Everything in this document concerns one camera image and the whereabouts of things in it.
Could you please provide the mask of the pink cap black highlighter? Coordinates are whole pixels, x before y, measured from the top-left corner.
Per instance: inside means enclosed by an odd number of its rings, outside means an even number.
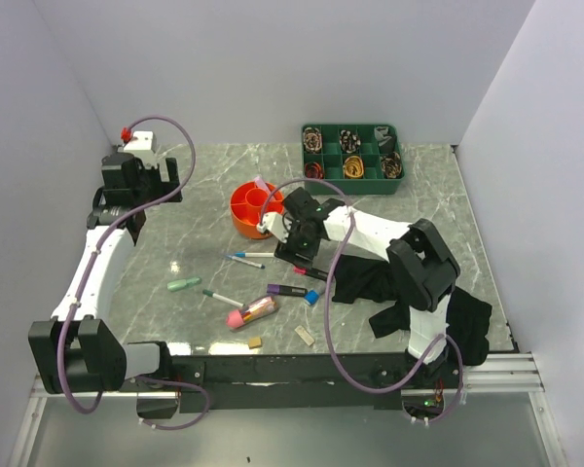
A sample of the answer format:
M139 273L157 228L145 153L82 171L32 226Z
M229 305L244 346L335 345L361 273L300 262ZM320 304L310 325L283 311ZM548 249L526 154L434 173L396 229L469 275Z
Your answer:
M294 267L293 270L300 275L308 276L308 277L311 277L311 278L314 278L317 280L322 280L322 281L326 281L327 276L328 276L328 273L326 271L321 270L321 269L315 269L315 268L304 269L304 268Z

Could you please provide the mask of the orange round organizer container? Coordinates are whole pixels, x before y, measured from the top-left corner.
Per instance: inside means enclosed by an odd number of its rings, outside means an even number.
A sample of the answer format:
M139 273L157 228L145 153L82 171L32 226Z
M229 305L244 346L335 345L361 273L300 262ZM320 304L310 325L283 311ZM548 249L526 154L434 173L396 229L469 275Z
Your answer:
M266 239L270 233L260 233L257 230L259 215L267 195L275 185L266 183L268 191L264 191L254 181L240 185L230 197L230 212L237 231L249 239Z

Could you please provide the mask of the lilac highlighter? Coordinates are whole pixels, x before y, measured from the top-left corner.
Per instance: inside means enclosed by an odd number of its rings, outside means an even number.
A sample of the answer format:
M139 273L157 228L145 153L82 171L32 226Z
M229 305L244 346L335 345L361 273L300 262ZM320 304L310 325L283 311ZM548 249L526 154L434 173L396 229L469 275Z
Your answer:
M271 192L269 185L260 176L256 176L253 182L257 188L264 191L267 195Z

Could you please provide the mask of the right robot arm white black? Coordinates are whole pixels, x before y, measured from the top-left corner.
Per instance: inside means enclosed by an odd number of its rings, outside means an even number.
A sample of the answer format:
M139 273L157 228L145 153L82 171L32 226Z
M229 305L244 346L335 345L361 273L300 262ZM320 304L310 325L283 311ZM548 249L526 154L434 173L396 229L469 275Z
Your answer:
M346 240L387 262L396 301L410 311L407 364L412 384L428 387L441 376L446 358L447 311L460 268L432 222L396 222L329 198L320 203L298 188L283 201L284 212L267 212L258 230L272 234L274 255L310 269L320 243Z

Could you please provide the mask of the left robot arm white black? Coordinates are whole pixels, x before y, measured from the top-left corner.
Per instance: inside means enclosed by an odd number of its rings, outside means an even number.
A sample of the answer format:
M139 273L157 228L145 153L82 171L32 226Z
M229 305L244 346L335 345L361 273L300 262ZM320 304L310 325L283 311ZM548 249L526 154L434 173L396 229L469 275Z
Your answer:
M177 161L167 158L164 163L167 180L158 165L148 167L134 154L103 158L103 184L93 197L79 266L52 317L33 322L28 332L47 392L62 393L63 380L73 393L116 391L139 376L155 391L174 382L165 342L122 344L107 324L115 287L146 222L142 205L158 198L182 199Z

